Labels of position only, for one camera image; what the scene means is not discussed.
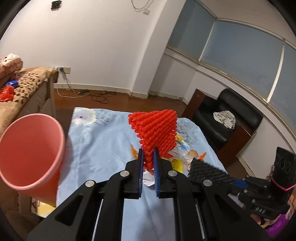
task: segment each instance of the pillow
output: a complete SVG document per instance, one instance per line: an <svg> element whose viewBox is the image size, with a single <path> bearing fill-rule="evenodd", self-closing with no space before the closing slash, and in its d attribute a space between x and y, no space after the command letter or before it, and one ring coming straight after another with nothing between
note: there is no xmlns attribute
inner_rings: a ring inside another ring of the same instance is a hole
<svg viewBox="0 0 296 241"><path fill-rule="evenodd" d="M0 79L4 78L4 76L6 75L13 73L16 70L20 70L22 68L22 65L22 59L12 53L5 56L3 59L0 59Z"/></svg>

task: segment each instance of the baseboard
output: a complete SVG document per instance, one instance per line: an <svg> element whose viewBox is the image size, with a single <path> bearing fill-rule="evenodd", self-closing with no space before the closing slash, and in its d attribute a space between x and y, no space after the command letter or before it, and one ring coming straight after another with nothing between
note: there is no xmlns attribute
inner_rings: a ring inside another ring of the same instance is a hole
<svg viewBox="0 0 296 241"><path fill-rule="evenodd" d="M188 105L188 104L189 104L189 101L185 100L184 98L183 98L182 102L183 102L185 105Z"/></svg>
<svg viewBox="0 0 296 241"><path fill-rule="evenodd" d="M114 91L119 93L126 93L129 94L129 89L123 88L115 88L115 87L108 87L108 86L98 86L98 85L81 85L81 84L71 84L73 89L80 89L80 90L99 90L99 91ZM54 88L57 89L67 89L67 84L56 83L54 84Z"/></svg>
<svg viewBox="0 0 296 241"><path fill-rule="evenodd" d="M148 94L154 95L154 96L159 96L159 97L170 98L170 99L176 99L176 100L182 99L182 97L180 97L180 96L170 95L170 94L157 92L157 91L149 91Z"/></svg>
<svg viewBox="0 0 296 241"><path fill-rule="evenodd" d="M248 173L248 175L250 177L256 177L256 175L253 173L253 171L249 168L248 164L245 162L245 160L242 158L241 155L237 155L237 159L238 161L241 163L241 165L243 166L243 168L246 170L246 172Z"/></svg>
<svg viewBox="0 0 296 241"><path fill-rule="evenodd" d="M148 98L148 94L143 94L143 93L136 93L136 92L132 92L132 91L128 91L129 96L131 97L136 97L136 98L141 98L141 99L147 99Z"/></svg>

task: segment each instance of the black device on wall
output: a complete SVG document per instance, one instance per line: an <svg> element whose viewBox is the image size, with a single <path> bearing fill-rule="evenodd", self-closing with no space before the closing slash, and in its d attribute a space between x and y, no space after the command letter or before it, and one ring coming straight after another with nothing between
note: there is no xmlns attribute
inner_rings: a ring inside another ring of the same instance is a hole
<svg viewBox="0 0 296 241"><path fill-rule="evenodd" d="M61 6L61 3L62 3L62 1L53 1L52 2L52 10L54 10L54 9L59 9L60 8L60 6Z"/></svg>

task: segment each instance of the pink rubber band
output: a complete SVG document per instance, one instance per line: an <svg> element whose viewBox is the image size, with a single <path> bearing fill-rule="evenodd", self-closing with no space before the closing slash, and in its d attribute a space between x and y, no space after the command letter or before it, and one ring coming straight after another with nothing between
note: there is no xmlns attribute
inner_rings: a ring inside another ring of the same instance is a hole
<svg viewBox="0 0 296 241"><path fill-rule="evenodd" d="M282 187L281 185L279 185L274 179L273 179L273 177L271 177L271 180L272 180L272 182L278 187L278 188L280 188L281 190L283 190L283 191L289 191L290 189L292 189L292 188L294 188L295 186L296 186L296 184L295 185L293 185L292 187L289 187L289 188L284 188L284 187Z"/></svg>

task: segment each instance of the wooden armrest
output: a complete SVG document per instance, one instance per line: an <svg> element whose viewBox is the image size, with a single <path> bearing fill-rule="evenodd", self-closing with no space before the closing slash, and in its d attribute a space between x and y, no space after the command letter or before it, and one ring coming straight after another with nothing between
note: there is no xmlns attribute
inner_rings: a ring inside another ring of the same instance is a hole
<svg viewBox="0 0 296 241"><path fill-rule="evenodd" d="M252 133L249 131L250 128L240 125L228 139L226 145L217 151L217 156L225 167L229 166L234 161L235 156L251 139L254 131L252 131Z"/></svg>
<svg viewBox="0 0 296 241"><path fill-rule="evenodd" d="M194 112L199 108L204 98L205 94L200 90L196 89L181 117L185 117L191 120Z"/></svg>

